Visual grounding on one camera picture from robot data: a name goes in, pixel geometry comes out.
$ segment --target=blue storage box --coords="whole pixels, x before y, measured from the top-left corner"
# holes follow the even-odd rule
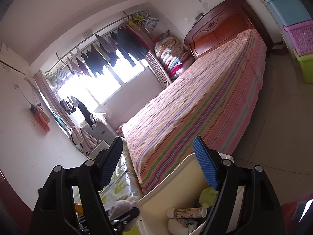
[[[311,20],[311,16],[300,0],[265,0],[276,11],[284,26]]]

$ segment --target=green toy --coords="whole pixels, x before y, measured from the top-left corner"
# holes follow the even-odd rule
[[[213,189],[213,187],[208,187],[202,191],[200,194],[199,203],[204,208],[209,208],[213,206],[215,198],[217,195],[217,191]]]

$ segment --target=beige plastic bin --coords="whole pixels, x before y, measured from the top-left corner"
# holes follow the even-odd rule
[[[233,158],[219,153],[223,159]],[[156,188],[139,201],[140,216],[137,226],[141,235],[170,235],[167,211],[170,208],[191,208],[200,193],[208,187],[195,154],[191,154],[163,180]],[[228,232],[236,228],[243,187],[238,188],[236,203]],[[191,234],[196,235],[202,226]]]

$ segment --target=tiled floor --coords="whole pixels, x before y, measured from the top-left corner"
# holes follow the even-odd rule
[[[289,55],[271,55],[250,124],[233,153],[238,166],[264,167],[280,204],[313,193],[313,84]]]

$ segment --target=silver screw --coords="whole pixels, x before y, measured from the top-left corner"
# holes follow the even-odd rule
[[[94,160],[88,160],[85,162],[86,166],[92,166],[94,164]]]
[[[55,172],[58,172],[58,171],[60,171],[61,169],[62,169],[62,166],[58,165],[58,166],[55,166],[53,170],[54,170]]]
[[[223,160],[223,164],[224,164],[225,166],[230,166],[230,165],[232,165],[232,162],[231,162],[230,160],[228,160],[228,159],[224,159],[224,160]]]
[[[258,172],[262,172],[262,171],[263,171],[263,168],[262,168],[261,166],[257,165],[257,166],[255,167],[255,170],[258,171]]]

